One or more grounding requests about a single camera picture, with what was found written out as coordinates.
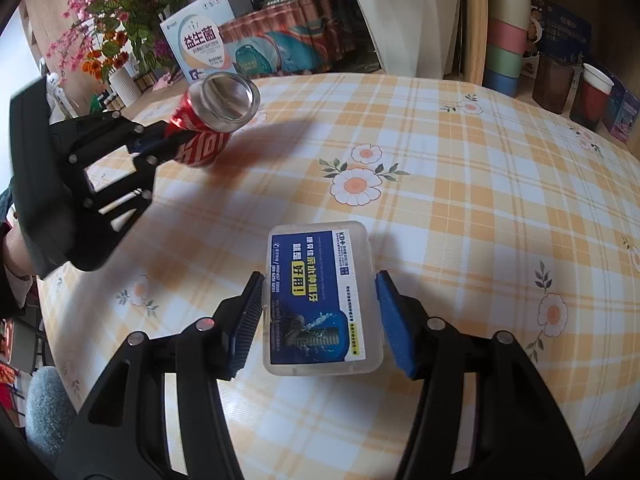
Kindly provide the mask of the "person's left hand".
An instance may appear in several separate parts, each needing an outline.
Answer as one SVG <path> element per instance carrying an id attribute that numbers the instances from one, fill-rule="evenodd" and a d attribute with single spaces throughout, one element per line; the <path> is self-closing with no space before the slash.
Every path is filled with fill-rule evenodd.
<path id="1" fill-rule="evenodd" d="M 4 266 L 17 278 L 22 280 L 37 274 L 18 222 L 15 222 L 3 237 L 1 252 Z"/>

